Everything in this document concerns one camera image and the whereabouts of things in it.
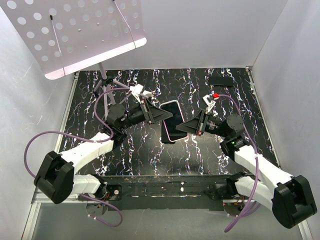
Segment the bare black phone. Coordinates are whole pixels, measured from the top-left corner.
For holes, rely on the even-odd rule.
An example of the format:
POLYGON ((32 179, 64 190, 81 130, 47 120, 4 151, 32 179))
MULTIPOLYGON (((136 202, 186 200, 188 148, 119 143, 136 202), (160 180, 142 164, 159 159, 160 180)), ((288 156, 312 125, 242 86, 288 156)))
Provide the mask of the bare black phone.
POLYGON ((211 86, 232 87, 234 85, 234 80, 230 76, 210 76, 208 78, 208 83, 211 86))

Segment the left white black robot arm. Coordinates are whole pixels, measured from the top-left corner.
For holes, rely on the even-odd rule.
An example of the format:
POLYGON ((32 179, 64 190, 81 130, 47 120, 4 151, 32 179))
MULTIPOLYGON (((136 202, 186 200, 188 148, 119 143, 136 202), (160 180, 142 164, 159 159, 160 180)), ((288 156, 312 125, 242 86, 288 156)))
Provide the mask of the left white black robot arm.
POLYGON ((70 195, 88 194, 95 200, 105 199, 107 182, 96 174, 78 175, 78 171, 121 145, 127 136, 124 132, 127 128, 142 122, 159 123, 172 116, 171 112, 154 106, 148 99, 143 99, 131 110, 120 103, 112 105, 105 121, 110 129, 104 129, 70 150, 49 152, 36 174, 35 186, 55 204, 62 203, 70 195))

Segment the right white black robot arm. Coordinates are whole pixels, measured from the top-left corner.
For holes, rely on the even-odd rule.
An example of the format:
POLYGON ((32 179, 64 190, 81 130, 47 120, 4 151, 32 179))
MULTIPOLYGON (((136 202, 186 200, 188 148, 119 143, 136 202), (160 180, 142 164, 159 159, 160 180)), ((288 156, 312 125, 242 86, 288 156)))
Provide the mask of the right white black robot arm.
POLYGON ((243 172, 226 180, 226 192, 232 199, 241 195, 272 211, 276 220, 291 229, 318 212, 309 181, 302 175, 293 176, 273 165, 257 152, 242 136, 245 125, 242 117, 231 114, 224 121, 218 120, 205 110, 176 129, 201 136, 209 133, 223 137, 220 143, 223 153, 235 163, 254 174, 243 172))

